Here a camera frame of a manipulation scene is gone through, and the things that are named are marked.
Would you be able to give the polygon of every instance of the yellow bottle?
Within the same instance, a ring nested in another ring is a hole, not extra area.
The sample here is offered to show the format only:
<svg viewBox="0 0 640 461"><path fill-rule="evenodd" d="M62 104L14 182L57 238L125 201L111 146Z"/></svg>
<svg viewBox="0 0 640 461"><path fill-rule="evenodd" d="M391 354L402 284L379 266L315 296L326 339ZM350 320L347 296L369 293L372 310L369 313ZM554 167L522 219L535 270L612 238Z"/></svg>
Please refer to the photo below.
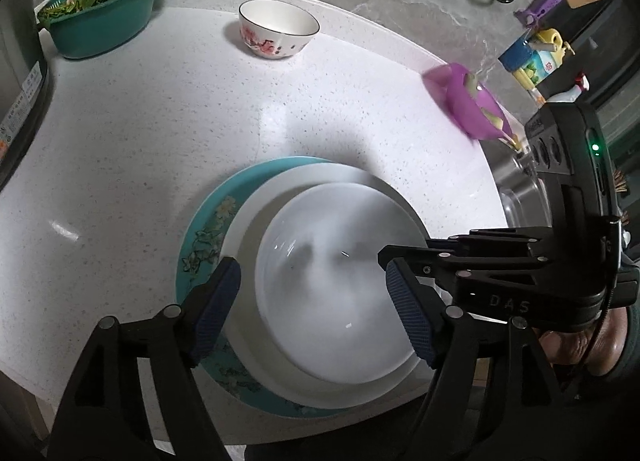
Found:
<svg viewBox="0 0 640 461"><path fill-rule="evenodd" d="M562 66L567 50L575 54L567 42L562 42L560 33L553 28L538 32L530 44L534 47L532 57L512 73L527 91L535 89L540 82ZM554 51L535 50L540 44L552 45Z"/></svg>

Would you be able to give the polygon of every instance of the metal pivot screw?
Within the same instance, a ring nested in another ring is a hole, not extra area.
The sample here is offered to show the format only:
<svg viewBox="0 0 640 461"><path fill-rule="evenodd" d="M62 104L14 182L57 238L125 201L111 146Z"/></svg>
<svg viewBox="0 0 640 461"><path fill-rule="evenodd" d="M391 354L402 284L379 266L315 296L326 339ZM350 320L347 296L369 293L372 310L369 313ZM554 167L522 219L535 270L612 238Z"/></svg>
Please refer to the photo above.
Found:
<svg viewBox="0 0 640 461"><path fill-rule="evenodd" d="M180 313L182 313L182 308L177 304L172 304L162 310L162 314L167 318L176 318Z"/></svg>
<svg viewBox="0 0 640 461"><path fill-rule="evenodd" d="M459 308L458 306L447 306L447 309L444 310L444 312L450 318L460 318L461 316L463 316L463 314L465 314L465 312L462 311L462 308Z"/></svg>
<svg viewBox="0 0 640 461"><path fill-rule="evenodd" d="M517 327L518 329L527 329L527 321L521 316L513 317L511 319L511 323L513 324L513 327Z"/></svg>
<svg viewBox="0 0 640 461"><path fill-rule="evenodd" d="M109 329L113 327L115 323L116 323L116 319L114 319L114 317L106 316L100 319L100 322L98 322L98 327L100 329Z"/></svg>

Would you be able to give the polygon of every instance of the white countertop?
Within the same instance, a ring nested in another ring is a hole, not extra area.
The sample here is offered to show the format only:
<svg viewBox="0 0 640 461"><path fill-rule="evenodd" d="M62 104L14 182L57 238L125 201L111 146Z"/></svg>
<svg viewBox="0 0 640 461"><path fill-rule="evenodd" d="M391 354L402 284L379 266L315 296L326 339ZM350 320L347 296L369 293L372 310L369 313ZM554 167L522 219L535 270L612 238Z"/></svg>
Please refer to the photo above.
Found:
<svg viewBox="0 0 640 461"><path fill-rule="evenodd" d="M318 17L322 34L290 60L262 60L237 33L242 1L162 0L132 41L78 62L42 35L48 112L0 193L0 370L45 401L60 401L99 318L142 319L175 300L191 217L247 165L308 154L365 168L401 192L433 237L506 225L478 143L422 85L419 72L439 59L338 8L289 0ZM338 417L293 420L195 375L228 444L355 423L423 393L429 378L419 371ZM162 439L157 403L149 407Z"/></svg>

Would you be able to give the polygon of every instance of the white bowl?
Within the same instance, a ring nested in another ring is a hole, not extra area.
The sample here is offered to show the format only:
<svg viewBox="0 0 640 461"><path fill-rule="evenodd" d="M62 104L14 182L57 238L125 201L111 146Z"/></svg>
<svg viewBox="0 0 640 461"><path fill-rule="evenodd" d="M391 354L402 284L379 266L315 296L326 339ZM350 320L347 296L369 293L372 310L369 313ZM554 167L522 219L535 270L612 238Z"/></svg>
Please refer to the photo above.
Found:
<svg viewBox="0 0 640 461"><path fill-rule="evenodd" d="M367 184L384 192L411 214L422 235L428 237L411 205L380 178L348 165L314 164L287 170L256 190L238 211L221 251L221 256L235 257L242 267L242 284L224 327L236 355L268 390L317 409L354 407L383 396L402 382L419 361L413 354L386 377L359 385L319 380L287 359L274 344L258 314L254 290L255 260L267 227L280 209L300 192L318 184L336 182Z"/></svg>
<svg viewBox="0 0 640 461"><path fill-rule="evenodd" d="M398 203L354 183L305 190L269 225L255 266L258 312L309 375L367 383L414 352L378 266L386 245L419 247L424 238Z"/></svg>
<svg viewBox="0 0 640 461"><path fill-rule="evenodd" d="M284 58L302 50L320 31L320 23L306 10L276 0L240 4L240 35L264 58Z"/></svg>

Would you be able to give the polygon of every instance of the human hand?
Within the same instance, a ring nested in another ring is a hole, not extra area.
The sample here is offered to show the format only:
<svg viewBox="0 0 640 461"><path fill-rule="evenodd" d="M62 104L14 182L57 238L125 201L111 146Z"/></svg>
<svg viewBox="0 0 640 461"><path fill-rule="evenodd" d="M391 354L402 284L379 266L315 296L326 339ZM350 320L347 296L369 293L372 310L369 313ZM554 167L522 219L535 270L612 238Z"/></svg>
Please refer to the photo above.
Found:
<svg viewBox="0 0 640 461"><path fill-rule="evenodd" d="M540 337L540 345L552 364L574 365L580 361L595 324L579 333L549 331ZM587 370L594 376L604 376L615 367L626 341L626 308L609 310L602 330L586 361Z"/></svg>

